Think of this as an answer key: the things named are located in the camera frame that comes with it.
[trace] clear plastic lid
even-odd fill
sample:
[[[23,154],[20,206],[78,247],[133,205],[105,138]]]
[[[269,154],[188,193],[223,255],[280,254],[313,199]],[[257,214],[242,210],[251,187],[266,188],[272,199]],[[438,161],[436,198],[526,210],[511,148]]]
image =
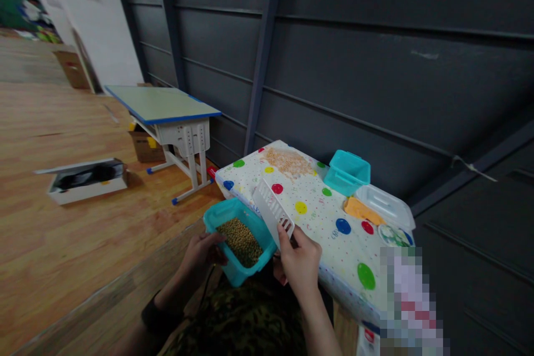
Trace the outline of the clear plastic lid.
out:
[[[406,203],[373,185],[364,185],[356,191],[364,205],[376,211],[387,224],[399,227],[406,232],[416,228],[412,211]]]

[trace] blue-edged desk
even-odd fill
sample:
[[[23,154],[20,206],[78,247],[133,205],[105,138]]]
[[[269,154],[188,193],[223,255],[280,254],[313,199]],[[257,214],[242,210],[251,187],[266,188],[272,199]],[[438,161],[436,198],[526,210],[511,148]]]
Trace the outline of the blue-edged desk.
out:
[[[206,176],[209,117],[221,115],[219,110],[175,88],[106,86],[106,89],[164,149],[165,163],[147,169],[148,174],[175,164],[191,179],[192,189],[175,197],[173,204],[211,183]],[[196,154],[200,165],[195,162]],[[202,178],[200,184],[197,171]]]

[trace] white tablecloth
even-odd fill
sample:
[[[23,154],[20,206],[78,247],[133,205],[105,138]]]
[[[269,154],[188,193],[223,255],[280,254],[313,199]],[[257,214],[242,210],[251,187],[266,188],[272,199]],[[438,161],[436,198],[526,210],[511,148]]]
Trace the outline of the white tablecloth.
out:
[[[298,152],[309,161],[314,173],[288,178],[262,156],[270,147]],[[323,248],[321,284],[356,320],[379,326],[379,311],[387,307],[385,279],[384,290],[380,290],[380,249],[385,244],[376,226],[345,213],[346,197],[323,183],[327,172],[328,166],[323,163],[275,141],[220,169],[215,180],[226,197],[238,197],[255,212],[258,210],[252,195],[258,180],[263,177],[274,186],[292,220]]]

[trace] red object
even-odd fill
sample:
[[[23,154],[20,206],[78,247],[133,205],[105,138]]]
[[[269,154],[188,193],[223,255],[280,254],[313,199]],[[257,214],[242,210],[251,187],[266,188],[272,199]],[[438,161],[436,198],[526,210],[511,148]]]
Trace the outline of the red object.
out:
[[[280,195],[282,193],[282,191],[284,190],[284,187],[281,186],[280,184],[274,184],[271,189],[273,190],[273,192],[275,192],[277,195]]]
[[[374,334],[367,328],[365,329],[365,339],[371,343],[374,343]]]
[[[210,177],[212,177],[213,179],[215,179],[215,173],[217,172],[217,169],[215,167],[209,167],[207,169],[207,173],[210,175]]]
[[[367,221],[362,221],[362,228],[369,235],[373,235],[374,234],[373,226],[370,223],[368,223]]]

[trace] wooden stage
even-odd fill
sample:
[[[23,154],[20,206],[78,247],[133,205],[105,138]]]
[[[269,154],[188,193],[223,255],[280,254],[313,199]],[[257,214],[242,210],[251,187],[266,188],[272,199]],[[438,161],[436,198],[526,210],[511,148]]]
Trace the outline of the wooden stage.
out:
[[[53,61],[51,51],[64,49],[57,46],[0,37],[2,355],[22,346],[18,354],[106,349],[199,225],[186,229],[224,199],[209,185],[172,206],[189,178],[178,167],[147,175],[157,163],[137,162],[125,108],[69,87]],[[71,205],[58,206],[46,195],[51,177],[33,173],[107,157],[128,164],[130,187]],[[338,309],[335,322],[344,352],[354,355],[355,323]]]

